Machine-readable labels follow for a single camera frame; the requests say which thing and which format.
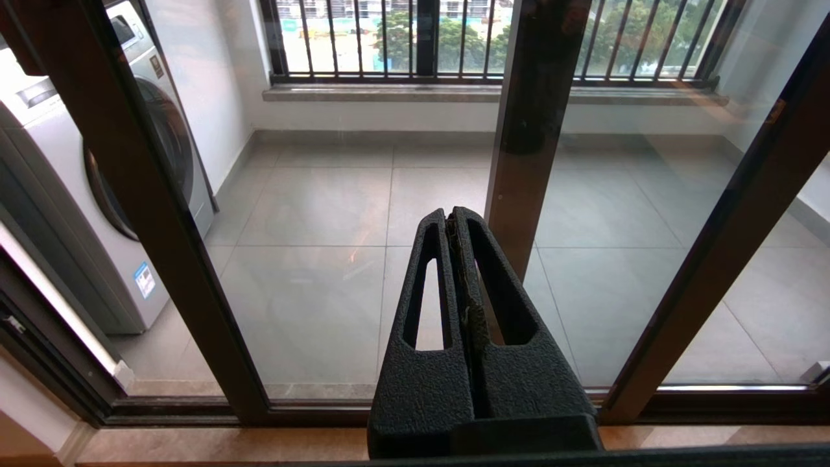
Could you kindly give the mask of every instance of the stone sill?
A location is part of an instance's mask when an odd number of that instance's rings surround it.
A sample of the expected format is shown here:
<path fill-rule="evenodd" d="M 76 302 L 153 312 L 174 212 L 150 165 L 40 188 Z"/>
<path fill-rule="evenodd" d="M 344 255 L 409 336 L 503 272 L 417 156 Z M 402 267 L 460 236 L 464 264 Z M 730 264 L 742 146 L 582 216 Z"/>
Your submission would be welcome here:
<path fill-rule="evenodd" d="M 498 102 L 501 86 L 405 84 L 279 84 L 262 92 L 274 102 Z M 575 87 L 569 104 L 602 106 L 725 106 L 729 98 L 697 89 Z"/>

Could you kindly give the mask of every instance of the washing machine door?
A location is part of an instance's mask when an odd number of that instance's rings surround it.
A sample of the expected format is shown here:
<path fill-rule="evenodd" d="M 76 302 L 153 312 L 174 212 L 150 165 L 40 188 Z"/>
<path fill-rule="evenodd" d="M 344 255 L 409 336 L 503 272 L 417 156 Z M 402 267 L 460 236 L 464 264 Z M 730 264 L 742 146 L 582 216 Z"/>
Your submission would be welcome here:
<path fill-rule="evenodd" d="M 168 163 L 169 173 L 182 190 L 185 201 L 189 203 L 193 192 L 193 147 L 184 118 L 173 103 L 173 99 L 158 86 L 138 76 L 135 80 L 144 98 L 144 104 L 147 106 L 150 121 L 167 155 L 165 160 Z M 84 145 L 84 165 L 92 194 L 104 217 L 124 236 L 138 241 L 139 238 L 129 219 L 86 145 Z"/>

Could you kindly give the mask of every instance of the window railing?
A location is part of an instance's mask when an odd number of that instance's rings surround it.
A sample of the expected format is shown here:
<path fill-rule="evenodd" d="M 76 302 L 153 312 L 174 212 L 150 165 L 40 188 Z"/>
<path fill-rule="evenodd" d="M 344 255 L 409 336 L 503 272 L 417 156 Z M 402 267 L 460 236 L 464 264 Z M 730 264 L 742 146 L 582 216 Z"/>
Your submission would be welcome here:
<path fill-rule="evenodd" d="M 513 2 L 261 0 L 271 81 L 500 84 Z M 574 84 L 713 87 L 745 3 L 593 0 Z"/>

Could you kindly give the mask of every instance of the washing machine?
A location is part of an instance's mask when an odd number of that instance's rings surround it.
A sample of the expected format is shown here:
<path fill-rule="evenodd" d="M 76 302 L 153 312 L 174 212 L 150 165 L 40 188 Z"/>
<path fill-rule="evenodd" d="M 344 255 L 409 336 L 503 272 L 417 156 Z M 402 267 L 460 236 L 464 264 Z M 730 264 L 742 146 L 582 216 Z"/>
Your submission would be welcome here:
<path fill-rule="evenodd" d="M 213 217 L 208 185 L 168 71 L 129 2 L 108 7 L 108 12 L 170 173 L 204 236 Z M 81 306 L 106 334 L 146 331 L 169 300 L 168 292 L 54 86 L 47 77 L 25 75 L 5 48 L 0 50 L 0 101 L 0 162 L 100 295 L 98 302 L 81 301 Z M 27 225 L 26 219 L 15 220 Z M 50 266 L 61 277 L 78 270 L 61 270 L 61 263 Z"/>

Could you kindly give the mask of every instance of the energy label sticker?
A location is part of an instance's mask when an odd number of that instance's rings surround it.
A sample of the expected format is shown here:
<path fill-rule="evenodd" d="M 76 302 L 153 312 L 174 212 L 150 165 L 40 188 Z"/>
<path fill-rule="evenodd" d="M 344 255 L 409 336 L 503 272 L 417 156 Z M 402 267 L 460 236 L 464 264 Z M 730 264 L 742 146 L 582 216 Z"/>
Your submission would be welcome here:
<path fill-rule="evenodd" d="M 135 283 L 139 286 L 141 297 L 146 300 L 155 288 L 155 279 L 153 279 L 153 273 L 150 272 L 150 267 L 147 263 L 141 263 L 139 270 L 135 272 L 133 277 Z"/>

